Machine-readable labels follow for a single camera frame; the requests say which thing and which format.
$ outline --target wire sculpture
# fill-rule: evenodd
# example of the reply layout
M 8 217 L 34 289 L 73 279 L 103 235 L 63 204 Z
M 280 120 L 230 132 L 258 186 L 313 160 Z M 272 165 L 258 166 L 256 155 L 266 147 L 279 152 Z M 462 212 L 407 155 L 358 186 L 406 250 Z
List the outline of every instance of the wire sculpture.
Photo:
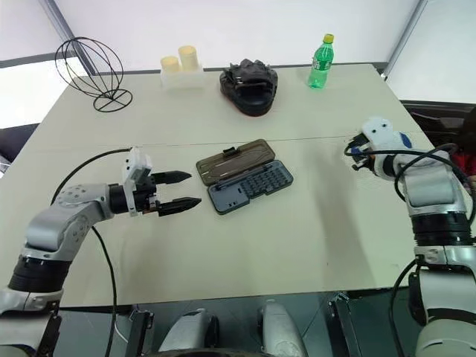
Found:
M 71 59 L 77 57 L 88 74 L 78 76 Z M 88 37 L 74 37 L 57 49 L 54 64 L 58 73 L 74 89 L 93 97 L 99 112 L 116 112 L 132 102 L 132 93 L 121 89 L 122 62 L 108 46 Z

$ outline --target red object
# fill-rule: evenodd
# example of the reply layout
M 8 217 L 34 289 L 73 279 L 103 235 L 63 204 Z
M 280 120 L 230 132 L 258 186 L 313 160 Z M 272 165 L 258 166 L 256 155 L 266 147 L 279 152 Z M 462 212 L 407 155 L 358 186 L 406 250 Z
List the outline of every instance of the red object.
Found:
M 462 152 L 453 154 L 451 160 L 468 176 L 476 175 L 476 155 Z

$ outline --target floor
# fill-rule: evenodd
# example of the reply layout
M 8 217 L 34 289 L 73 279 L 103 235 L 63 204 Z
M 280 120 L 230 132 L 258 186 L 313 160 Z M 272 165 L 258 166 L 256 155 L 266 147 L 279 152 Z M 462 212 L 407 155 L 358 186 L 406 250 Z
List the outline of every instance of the floor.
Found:
M 217 315 L 220 322 L 220 346 L 247 351 L 259 351 L 257 310 L 268 299 L 283 304 L 303 336 L 309 356 L 333 357 L 331 339 L 326 326 L 327 303 L 336 293 L 293 294 L 265 297 L 183 301 L 176 303 L 141 304 L 142 310 L 155 313 L 153 330 L 147 333 L 144 352 L 154 353 L 168 329 L 183 313 L 204 307 Z M 363 357 L 396 356 L 387 322 L 388 293 L 378 293 L 350 302 L 350 310 Z M 407 292 L 400 292 L 396 301 L 396 323 L 402 343 L 408 353 L 414 351 L 419 327 L 406 311 Z M 103 356 L 109 334 L 110 315 L 90 312 L 62 311 L 64 320 L 56 356 Z M 129 335 L 130 321 L 120 316 L 118 329 Z M 124 356 L 126 342 L 117 334 L 112 357 Z

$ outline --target black wire frame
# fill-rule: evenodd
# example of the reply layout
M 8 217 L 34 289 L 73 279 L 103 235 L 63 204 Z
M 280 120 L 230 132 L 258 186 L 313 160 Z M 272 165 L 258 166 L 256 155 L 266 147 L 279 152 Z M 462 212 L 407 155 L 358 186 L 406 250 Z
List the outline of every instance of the black wire frame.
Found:
M 99 51 L 94 49 L 92 45 L 95 45 L 102 54 L 100 54 Z M 100 71 L 97 69 L 96 63 L 92 60 L 91 56 L 89 55 L 87 48 L 94 52 L 104 63 L 109 67 L 109 74 L 110 74 L 110 87 L 106 85 L 105 78 L 103 77 L 103 73 L 100 73 Z M 106 54 L 105 49 L 109 50 L 112 55 L 114 55 L 115 59 L 117 60 L 120 69 L 116 70 L 114 69 L 113 65 L 111 64 L 111 60 L 109 56 Z M 89 62 L 91 63 L 92 67 L 96 71 L 97 75 L 91 75 L 88 74 L 88 78 L 91 81 L 88 83 L 86 80 L 84 80 L 82 77 L 78 76 L 77 73 L 74 71 L 74 69 L 68 64 L 68 58 L 71 57 L 70 53 L 78 53 L 78 52 L 83 52 L 87 57 Z M 69 80 L 65 77 L 65 74 L 63 74 L 60 71 L 59 64 L 64 63 L 66 71 L 68 72 Z M 95 39 L 90 39 L 88 37 L 84 36 L 79 36 L 79 37 L 74 37 L 73 39 L 69 39 L 67 41 L 64 41 L 64 43 L 61 44 L 61 46 L 58 47 L 55 56 L 54 56 L 54 64 L 57 68 L 58 74 L 60 77 L 72 88 L 81 91 L 82 93 L 88 95 L 89 97 L 93 97 L 94 99 L 94 108 L 100 112 L 116 112 L 117 110 L 120 110 L 126 106 L 128 106 L 132 102 L 132 93 L 130 91 L 127 91 L 126 89 L 120 89 L 120 84 L 122 83 L 123 80 L 123 74 L 124 74 L 124 69 L 123 69 L 123 64 L 120 61 L 119 56 L 108 46 L 102 43 L 101 41 L 97 41 Z M 96 79 L 99 79 L 103 86 L 104 90 L 100 87 L 100 84 L 97 84 L 96 81 L 94 80 L 93 77 L 96 77 Z M 118 100 L 119 97 L 125 96 L 124 98 L 126 99 L 126 102 L 120 102 Z M 97 105 L 98 100 L 108 100 L 109 102 L 106 103 L 106 105 L 99 106 Z M 108 106 L 111 103 L 116 103 L 116 105 L 113 109 L 105 109 L 106 106 Z

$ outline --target bottle label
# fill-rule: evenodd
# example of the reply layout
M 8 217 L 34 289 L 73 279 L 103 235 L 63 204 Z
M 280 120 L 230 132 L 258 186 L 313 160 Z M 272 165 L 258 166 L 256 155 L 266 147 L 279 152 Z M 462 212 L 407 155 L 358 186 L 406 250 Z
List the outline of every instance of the bottle label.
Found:
M 312 69 L 317 69 L 318 71 L 327 71 L 331 64 L 331 61 L 317 61 L 316 58 L 314 58 L 312 60 Z

